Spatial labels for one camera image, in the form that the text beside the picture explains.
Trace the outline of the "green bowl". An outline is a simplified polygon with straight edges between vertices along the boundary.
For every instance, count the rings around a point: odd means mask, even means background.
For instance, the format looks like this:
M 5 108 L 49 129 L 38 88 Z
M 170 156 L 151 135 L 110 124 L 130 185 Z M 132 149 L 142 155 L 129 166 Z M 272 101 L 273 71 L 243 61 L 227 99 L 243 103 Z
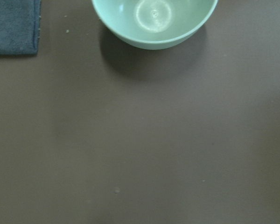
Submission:
M 217 0 L 94 0 L 102 23 L 120 40 L 140 49 L 176 46 L 211 17 Z

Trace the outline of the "grey folded cloth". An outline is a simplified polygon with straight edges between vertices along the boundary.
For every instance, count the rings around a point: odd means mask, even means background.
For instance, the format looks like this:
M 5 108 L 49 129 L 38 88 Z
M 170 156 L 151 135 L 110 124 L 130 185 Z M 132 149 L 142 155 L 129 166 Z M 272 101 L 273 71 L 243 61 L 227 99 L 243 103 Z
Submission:
M 36 55 L 40 0 L 0 0 L 0 55 Z

